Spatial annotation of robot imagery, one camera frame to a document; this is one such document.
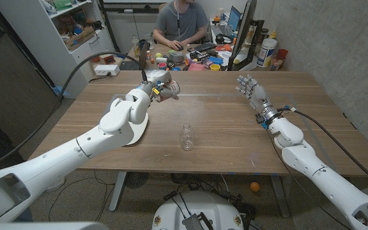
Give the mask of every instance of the orange ball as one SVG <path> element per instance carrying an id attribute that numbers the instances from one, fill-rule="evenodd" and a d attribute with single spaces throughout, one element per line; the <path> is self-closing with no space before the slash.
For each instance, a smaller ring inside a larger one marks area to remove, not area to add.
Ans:
<path id="1" fill-rule="evenodd" d="M 258 183 L 256 183 L 256 182 L 252 182 L 252 183 L 250 184 L 250 189 L 251 189 L 253 192 L 257 192 L 257 191 L 259 191 L 259 184 L 258 184 Z"/>

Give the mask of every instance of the table leg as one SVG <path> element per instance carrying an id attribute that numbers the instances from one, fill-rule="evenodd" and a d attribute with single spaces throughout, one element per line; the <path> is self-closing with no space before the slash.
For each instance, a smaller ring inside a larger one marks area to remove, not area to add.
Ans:
<path id="1" fill-rule="evenodd" d="M 275 197 L 278 202 L 278 207 L 280 210 L 280 215 L 284 218 L 291 216 L 288 208 L 288 203 L 286 202 L 284 188 L 280 180 L 280 176 L 271 176 L 272 188 L 275 192 Z"/>
<path id="2" fill-rule="evenodd" d="M 126 173 L 127 172 L 118 173 L 118 178 L 116 179 L 116 184 L 113 190 L 112 200 L 110 201 L 110 211 L 116 211 L 118 209 L 121 193 L 123 192 L 123 188 L 125 186 Z"/>

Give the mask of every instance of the hand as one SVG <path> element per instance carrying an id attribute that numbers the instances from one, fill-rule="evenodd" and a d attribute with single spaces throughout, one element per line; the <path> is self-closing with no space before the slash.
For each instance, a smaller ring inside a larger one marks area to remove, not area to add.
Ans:
<path id="1" fill-rule="evenodd" d="M 179 47 L 182 46 L 182 44 L 179 41 L 169 41 L 169 43 L 167 44 L 170 48 L 173 48 L 174 50 L 178 50 Z"/>
<path id="2" fill-rule="evenodd" d="M 187 48 L 187 45 L 189 44 L 190 42 L 188 42 L 188 40 L 186 39 L 186 40 L 184 40 L 184 41 L 182 41 L 181 42 L 181 45 L 183 46 L 183 48 L 184 49 L 186 49 Z"/>

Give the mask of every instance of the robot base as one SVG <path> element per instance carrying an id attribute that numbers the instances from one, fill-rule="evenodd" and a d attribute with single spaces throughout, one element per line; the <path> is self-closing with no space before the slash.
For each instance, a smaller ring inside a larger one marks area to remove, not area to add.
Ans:
<path id="1" fill-rule="evenodd" d="M 181 195 L 183 199 L 180 195 L 176 195 L 158 208 L 154 215 L 152 230 L 186 230 L 187 228 L 183 224 L 183 214 L 178 206 L 183 210 L 186 218 L 190 217 L 188 212 L 192 215 L 200 215 L 201 212 L 204 213 L 213 229 L 243 229 L 243 223 L 238 210 L 219 195 L 204 191 L 183 192 Z M 200 223 L 204 229 L 208 229 L 208 226 L 203 220 Z"/>

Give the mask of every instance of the power strip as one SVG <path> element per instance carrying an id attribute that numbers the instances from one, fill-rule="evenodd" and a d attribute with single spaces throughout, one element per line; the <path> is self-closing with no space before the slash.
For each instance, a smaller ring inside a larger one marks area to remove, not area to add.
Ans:
<path id="1" fill-rule="evenodd" d="M 120 72 L 120 68 L 118 65 L 97 65 L 95 68 L 97 76 L 106 76 L 109 72 L 111 75 L 117 76 Z"/>

